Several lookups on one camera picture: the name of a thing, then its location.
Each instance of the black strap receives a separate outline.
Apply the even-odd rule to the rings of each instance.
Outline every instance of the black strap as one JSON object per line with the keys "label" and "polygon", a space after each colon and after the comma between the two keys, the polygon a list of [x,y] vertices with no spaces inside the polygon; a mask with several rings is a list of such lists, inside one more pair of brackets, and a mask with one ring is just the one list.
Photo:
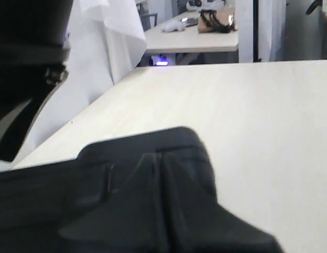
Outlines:
{"label": "black strap", "polygon": [[[234,24],[233,25],[223,25],[217,18],[217,11],[213,9],[203,9],[200,11],[201,19],[205,22],[206,27],[212,27],[215,31],[219,33],[229,33],[231,30],[235,31]],[[205,17],[205,13],[209,14],[209,19],[207,20]]]}

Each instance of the bag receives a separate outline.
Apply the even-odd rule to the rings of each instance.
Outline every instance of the bag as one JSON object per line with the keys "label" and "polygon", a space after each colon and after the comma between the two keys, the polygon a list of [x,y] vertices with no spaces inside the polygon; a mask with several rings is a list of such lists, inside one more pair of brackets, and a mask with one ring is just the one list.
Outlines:
{"label": "bag", "polygon": [[199,33],[229,33],[236,31],[235,8],[203,9],[200,13]]}

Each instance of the purple light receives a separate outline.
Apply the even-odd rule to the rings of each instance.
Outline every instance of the purple light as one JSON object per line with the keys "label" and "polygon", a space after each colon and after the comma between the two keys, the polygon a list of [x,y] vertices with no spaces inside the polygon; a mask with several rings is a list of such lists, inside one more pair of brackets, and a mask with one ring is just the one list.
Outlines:
{"label": "purple light", "polygon": [[156,66],[168,66],[168,62],[157,62]]}

